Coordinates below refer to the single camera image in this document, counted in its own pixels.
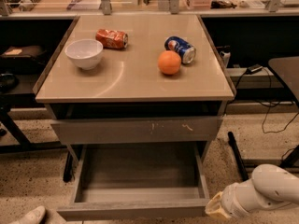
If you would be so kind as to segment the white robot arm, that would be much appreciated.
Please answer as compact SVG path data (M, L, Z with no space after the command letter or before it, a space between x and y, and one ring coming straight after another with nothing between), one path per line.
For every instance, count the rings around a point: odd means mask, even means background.
M299 205L299 178L273 164L261 164L242 183L219 191L206 205L208 216L228 220L264 210L290 209Z

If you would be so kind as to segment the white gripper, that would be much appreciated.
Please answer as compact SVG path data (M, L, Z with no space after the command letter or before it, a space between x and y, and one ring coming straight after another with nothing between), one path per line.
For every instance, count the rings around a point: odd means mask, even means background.
M227 186L224 191L219 191L206 205L206 214L217 220L245 217L247 211L236 198L236 188L237 184L232 184Z

